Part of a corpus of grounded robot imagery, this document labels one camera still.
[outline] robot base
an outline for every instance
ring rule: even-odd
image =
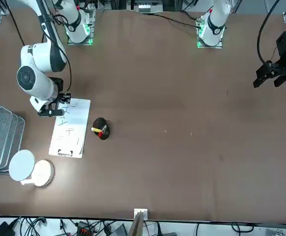
[[[96,19],[96,8],[95,9],[91,9],[91,10],[84,10],[84,11],[85,11],[85,13],[89,14],[89,22],[88,22],[89,26],[86,27],[85,30],[89,30],[90,34],[81,43],[74,43],[74,42],[72,42],[72,40],[67,35],[67,37],[68,37],[68,45],[89,45],[89,46],[91,46],[93,44],[94,27],[95,27],[95,19]]]
[[[203,29],[203,27],[204,27],[204,16],[201,16],[201,18],[197,18],[196,25],[200,26]],[[220,48],[220,49],[223,48],[222,39],[223,39],[223,33],[224,33],[225,29],[222,32],[221,41],[215,46],[208,46],[200,39],[200,34],[202,33],[202,29],[197,29],[197,48]]]

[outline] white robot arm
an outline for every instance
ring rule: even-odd
[[[22,0],[33,9],[47,37],[47,42],[26,45],[21,50],[21,67],[17,72],[19,86],[31,95],[30,102],[40,116],[61,116],[58,102],[70,102],[70,94],[63,94],[63,80],[49,78],[46,72],[62,71],[67,63],[65,49],[57,33],[54,19],[45,0]],[[89,34],[85,30],[84,12],[79,12],[74,0],[57,0],[55,5],[66,18],[65,27],[72,41],[83,41]]]
[[[215,0],[204,15],[204,28],[200,39],[208,46],[217,45],[223,35],[225,23],[231,11],[229,0]]]

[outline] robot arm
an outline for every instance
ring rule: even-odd
[[[53,18],[44,0],[23,0],[38,16],[47,42],[26,45],[21,50],[21,67],[17,82],[22,90],[31,95],[30,102],[41,116],[61,116],[57,102],[69,102],[70,95],[60,93],[63,80],[49,78],[46,72],[62,71],[67,63],[65,49],[57,33]]]
[[[267,79],[276,78],[274,86],[279,87],[286,82],[286,31],[276,40],[280,59],[276,62],[268,60],[257,71],[257,79],[253,82],[255,88],[262,85]]]
[[[214,6],[204,15],[204,28],[200,34],[200,39],[206,45],[215,46],[221,41],[230,11],[229,0],[214,0]]]

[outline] floor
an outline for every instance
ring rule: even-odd
[[[14,218],[0,218],[0,224],[6,221],[8,224],[12,222]],[[80,219],[73,219],[74,222],[79,222]],[[68,219],[63,219],[64,229],[67,233],[73,235],[76,232],[76,227]],[[96,220],[89,220],[89,223],[96,222]],[[111,231],[116,230],[121,224],[124,224],[127,232],[129,232],[132,222],[131,221],[117,221],[111,224]],[[60,219],[47,218],[46,224],[41,224],[36,227],[37,232],[44,236],[58,236],[63,234],[64,231],[59,229]],[[148,226],[148,231],[146,227],[143,230],[143,236],[152,236],[157,234],[157,224],[156,222],[146,222]],[[29,224],[24,221],[22,226],[22,235],[26,232]],[[195,236],[197,223],[174,223],[174,222],[160,222],[161,231],[163,234],[176,233],[177,236]],[[240,230],[246,231],[250,230],[251,227],[240,227]],[[20,235],[20,224],[16,224],[14,231],[16,236]],[[105,236],[104,232],[98,234],[99,236]],[[198,236],[237,236],[236,233],[230,225],[217,225],[217,224],[200,224],[198,228]],[[268,228],[268,227],[255,227],[254,230],[249,233],[249,236],[286,236],[285,228]]]

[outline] yellow marker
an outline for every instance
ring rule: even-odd
[[[100,129],[96,129],[96,128],[94,128],[94,127],[92,127],[91,130],[94,131],[94,132],[96,132],[96,133],[102,132]]]

